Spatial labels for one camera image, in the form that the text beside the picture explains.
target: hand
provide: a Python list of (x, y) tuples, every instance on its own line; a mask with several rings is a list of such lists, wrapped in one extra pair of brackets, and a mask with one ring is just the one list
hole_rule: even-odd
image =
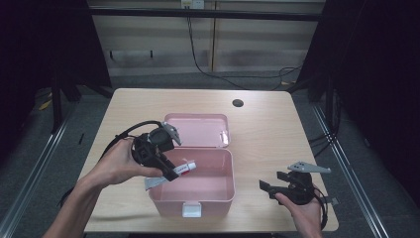
[[(315, 194), (319, 196), (319, 191), (316, 189)], [(275, 198), (290, 211), (296, 229), (302, 237), (322, 237), (321, 205), (316, 198), (305, 205), (294, 204), (280, 192), (275, 195)]]
[(132, 143), (132, 138), (118, 141), (86, 175), (86, 178), (98, 182), (104, 188), (137, 176), (161, 177), (161, 170), (144, 167), (134, 161), (131, 153)]

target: black cable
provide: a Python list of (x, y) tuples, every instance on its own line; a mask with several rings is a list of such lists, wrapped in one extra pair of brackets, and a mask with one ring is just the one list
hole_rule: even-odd
[[(113, 147), (115, 144), (117, 144), (118, 141), (123, 140), (127, 137), (133, 137), (130, 136), (129, 133), (139, 127), (145, 126), (145, 125), (150, 125), (150, 124), (157, 124), (159, 127), (161, 127), (161, 123), (159, 121), (154, 121), (154, 120), (150, 120), (150, 121), (144, 121), (141, 122), (139, 124), (136, 124), (132, 127), (130, 127), (129, 129), (125, 130), (124, 132), (122, 132), (120, 135), (116, 135), (114, 140), (112, 140), (108, 146), (105, 148), (104, 152), (102, 153), (102, 156), (99, 158), (98, 162), (104, 157), (104, 155), (108, 152), (109, 149), (111, 149), (111, 147)], [(68, 191), (66, 191), (62, 197), (61, 200), (58, 202), (57, 205), (59, 205), (60, 207), (62, 207), (65, 203), (65, 201), (67, 200), (68, 196), (71, 194), (71, 192), (74, 190), (74, 186), (69, 189)]]
[(316, 189), (317, 191), (319, 191), (319, 193), (324, 198), (324, 201), (323, 201), (320, 196), (318, 196), (317, 194), (315, 194), (315, 192), (313, 192), (313, 196), (315, 197), (315, 199), (318, 200), (319, 204), (321, 205), (321, 210), (322, 210), (321, 230), (323, 230), (324, 227), (327, 225), (327, 221), (328, 221), (328, 202), (327, 202), (327, 197), (325, 197), (324, 193), (322, 193), (322, 191), (319, 188), (314, 187), (314, 189)]
[[(340, 122), (341, 122), (341, 110), (342, 110), (342, 103), (341, 100), (338, 96), (338, 94), (335, 94), (335, 107), (336, 107), (336, 116), (335, 116), (335, 122), (334, 122), (334, 128), (327, 134), (322, 135), (318, 138), (315, 139), (311, 139), (308, 140), (310, 144), (319, 141), (319, 140), (323, 140), (323, 139), (327, 139), (328, 143), (327, 145), (325, 145), (320, 151), (318, 151), (315, 155), (314, 158), (318, 157), (322, 152), (325, 151), (325, 149), (327, 149), (335, 140), (337, 140), (337, 135), (339, 133), (339, 129), (340, 129)], [(317, 144), (315, 146), (311, 146), (311, 148), (317, 147), (322, 145), (323, 143)]]
[[(251, 89), (249, 89), (249, 88), (245, 88), (245, 87), (243, 87), (243, 86), (241, 86), (241, 85), (239, 85), (239, 84), (237, 84), (237, 83), (235, 83), (235, 82), (233, 82), (233, 81), (229, 80), (228, 78), (242, 78), (242, 77), (247, 77), (247, 78), (277, 78), (277, 77), (279, 77), (279, 78), (280, 78), (280, 83), (279, 83), (279, 84), (278, 84), (275, 88), (273, 88), (273, 89), (271, 89), (271, 90), (270, 90), (270, 91), (274, 91), (274, 90), (278, 89), (278, 88), (281, 86), (281, 83), (282, 83), (282, 77), (283, 77), (283, 76), (288, 75), (288, 74), (290, 74), (290, 73), (294, 72), (295, 70), (298, 70), (298, 69), (302, 68), (302, 65), (297, 66), (297, 67), (283, 67), (283, 68), (282, 68), (282, 69), (278, 72), (278, 75), (275, 75), (275, 76), (218, 76), (218, 75), (214, 75), (214, 74), (207, 73), (207, 72), (203, 71), (203, 70), (200, 68), (200, 66), (198, 65), (198, 63), (197, 63), (197, 58), (196, 58), (196, 55), (195, 55), (195, 48), (194, 48), (194, 41), (193, 41), (193, 37), (192, 37), (192, 25), (191, 25), (191, 18), (189, 18), (189, 17), (188, 17), (186, 20), (187, 20), (187, 23), (188, 23), (188, 34), (189, 34), (189, 41), (190, 41), (190, 44), (191, 44), (192, 57), (193, 57), (193, 59), (194, 59), (195, 66), (196, 66), (196, 67), (197, 67), (197, 69), (198, 69), (201, 73), (203, 73), (204, 75), (207, 75), (207, 76), (210, 76), (210, 77), (213, 77), (213, 78), (222, 79), (222, 80), (224, 80), (224, 81), (226, 81), (226, 82), (228, 82), (228, 83), (230, 83), (230, 84), (232, 84), (232, 85), (234, 85), (234, 86), (236, 86), (236, 87), (239, 87), (239, 88), (241, 88), (241, 89), (244, 89), (244, 90), (251, 90)], [(285, 74), (281, 74), (281, 72), (282, 72), (283, 70), (286, 70), (286, 69), (291, 69), (291, 71), (289, 71), (289, 72), (287, 72), (287, 73), (285, 73)]]

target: finger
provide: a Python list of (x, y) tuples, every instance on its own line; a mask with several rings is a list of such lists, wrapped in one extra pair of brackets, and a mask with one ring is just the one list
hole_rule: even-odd
[(291, 213), (294, 212), (296, 209), (296, 204), (293, 203), (287, 196), (285, 196), (283, 193), (278, 192), (275, 194), (275, 198), (283, 204)]
[(314, 189), (315, 195), (317, 195), (319, 197), (320, 196), (320, 192), (319, 192), (318, 186), (316, 186), (314, 183), (312, 183), (312, 185), (315, 187), (315, 189)]

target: metal rail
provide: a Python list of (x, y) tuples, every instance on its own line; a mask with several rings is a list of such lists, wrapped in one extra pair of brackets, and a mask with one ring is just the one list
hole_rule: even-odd
[(13, 233), (18, 226), (19, 221), (22, 218), (22, 215), (27, 208), (35, 189), (41, 181), (41, 178), (46, 170), (53, 152), (55, 151), (56, 146), (58, 145), (61, 137), (67, 127), (68, 118), (73, 113), (76, 107), (75, 103), (70, 104), (69, 111), (62, 121), (60, 127), (56, 130), (54, 134), (51, 134), (46, 146), (44, 147), (43, 152), (38, 158), (37, 163), (31, 171), (31, 174), (28, 176), (24, 186), (19, 192), (18, 197), (16, 197), (12, 206), (7, 211), (4, 219), (0, 223), (0, 237), (10, 238), (13, 236)]
[(343, 151), (338, 140), (333, 140), (330, 136), (330, 129), (327, 125), (324, 112), (320, 108), (320, 106), (314, 106), (313, 110), (315, 115), (318, 119), (319, 124), (322, 127), (324, 134), (327, 136), (329, 142), (331, 142), (331, 149), (333, 150), (334, 155), (337, 158), (337, 162), (339, 163), (344, 176), (346, 177), (347, 182), (349, 183), (350, 188), (352, 189), (353, 194), (355, 195), (356, 200), (358, 201), (359, 206), (367, 220), (367, 224), (370, 226), (371, 231), (373, 232), (374, 237), (388, 238), (389, 235), (386, 231), (385, 226), (380, 219), (379, 214), (377, 213), (376, 209), (371, 204), (368, 195), (366, 194), (362, 184), (360, 183), (358, 176), (356, 175), (355, 171), (352, 168), (346, 154)]
[(124, 8), (124, 7), (44, 7), (41, 11), (49, 14), (84, 14), (96, 16), (132, 16), (132, 17), (190, 17), (190, 18), (221, 18), (221, 19), (254, 19), (318, 22), (327, 17), (322, 14), (284, 13), (284, 12), (251, 12), (228, 10), (200, 9), (165, 9), (165, 8)]

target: pink plastic box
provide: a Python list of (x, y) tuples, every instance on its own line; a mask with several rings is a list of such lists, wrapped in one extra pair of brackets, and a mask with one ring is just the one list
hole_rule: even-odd
[(176, 165), (194, 161), (187, 175), (149, 190), (160, 215), (202, 217), (226, 215), (235, 196), (228, 119), (222, 114), (168, 114), (177, 128), (181, 147), (166, 152)]

